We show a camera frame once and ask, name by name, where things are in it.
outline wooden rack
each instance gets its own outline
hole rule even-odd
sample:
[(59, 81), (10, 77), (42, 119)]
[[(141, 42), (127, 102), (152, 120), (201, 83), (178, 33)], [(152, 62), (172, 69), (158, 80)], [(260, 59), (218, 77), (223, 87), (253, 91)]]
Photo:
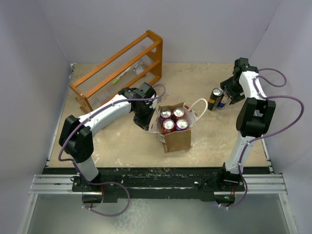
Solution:
[(148, 30), (118, 53), (85, 74), (70, 88), (84, 113), (112, 99), (119, 90), (148, 77), (153, 85), (161, 78), (162, 38)]

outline purple can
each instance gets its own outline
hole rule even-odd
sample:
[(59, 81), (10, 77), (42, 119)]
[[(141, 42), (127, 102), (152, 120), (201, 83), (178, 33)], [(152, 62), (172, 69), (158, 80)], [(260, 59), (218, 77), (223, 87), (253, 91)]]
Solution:
[(178, 119), (176, 122), (175, 122), (175, 130), (176, 131), (183, 131), (183, 130), (186, 130), (187, 129), (187, 126), (188, 126), (188, 122), (186, 119)]
[(160, 110), (160, 121), (163, 122), (166, 119), (171, 119), (171, 110), (168, 108)]

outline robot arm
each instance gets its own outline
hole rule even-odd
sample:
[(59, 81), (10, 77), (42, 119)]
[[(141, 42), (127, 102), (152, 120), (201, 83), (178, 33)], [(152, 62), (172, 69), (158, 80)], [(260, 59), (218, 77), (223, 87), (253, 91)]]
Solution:
[[(229, 94), (230, 104), (246, 98), (236, 120), (238, 133), (235, 146), (222, 167), (221, 181), (225, 183), (241, 182), (238, 167), (243, 171), (243, 166), (255, 141), (247, 146), (241, 158), (243, 148), (252, 139), (267, 133), (275, 111), (276, 104), (274, 101), (259, 96), (261, 93), (263, 97), (266, 97), (257, 78), (258, 72), (256, 67), (249, 65), (247, 58), (240, 58), (235, 61), (234, 76), (220, 84), (221, 88)], [(254, 79), (259, 92), (254, 86)]]
[(109, 102), (86, 115), (80, 116), (78, 118), (71, 115), (66, 118), (59, 139), (59, 144), (61, 146), (63, 146), (65, 140), (72, 133), (72, 131), (81, 122), (89, 119), (89, 116), (91, 116), (93, 113), (97, 112), (99, 109), (104, 109), (105, 106), (109, 106), (118, 100), (129, 100), (120, 102), (99, 112), (88, 122), (82, 125), (79, 131), (73, 135), (73, 137), (66, 145), (65, 152), (71, 155), (80, 172), (88, 181), (93, 183), (100, 182), (100, 174), (91, 158), (93, 153), (92, 138), (109, 123), (132, 111), (135, 114), (134, 123), (140, 128), (148, 130), (151, 118), (155, 111), (157, 100), (138, 101), (138, 99), (153, 97), (156, 97), (156, 91), (149, 84), (143, 83), (139, 88), (122, 89)]

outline black can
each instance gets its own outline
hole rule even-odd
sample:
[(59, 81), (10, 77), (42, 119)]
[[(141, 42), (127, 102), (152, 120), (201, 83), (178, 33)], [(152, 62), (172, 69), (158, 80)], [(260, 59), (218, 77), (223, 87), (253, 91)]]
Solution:
[(223, 90), (220, 89), (220, 88), (214, 88), (213, 91), (211, 92), (210, 94), (210, 98), (209, 98), (209, 101), (208, 101), (208, 110), (210, 111), (214, 111), (221, 98), (222, 98), (222, 95), (223, 95)]

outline back wall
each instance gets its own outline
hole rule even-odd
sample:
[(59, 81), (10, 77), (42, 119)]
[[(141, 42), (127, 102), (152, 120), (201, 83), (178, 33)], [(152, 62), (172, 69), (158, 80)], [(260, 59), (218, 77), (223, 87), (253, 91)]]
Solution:
[(39, 0), (70, 62), (103, 62), (150, 29), (164, 62), (250, 57), (280, 0)]

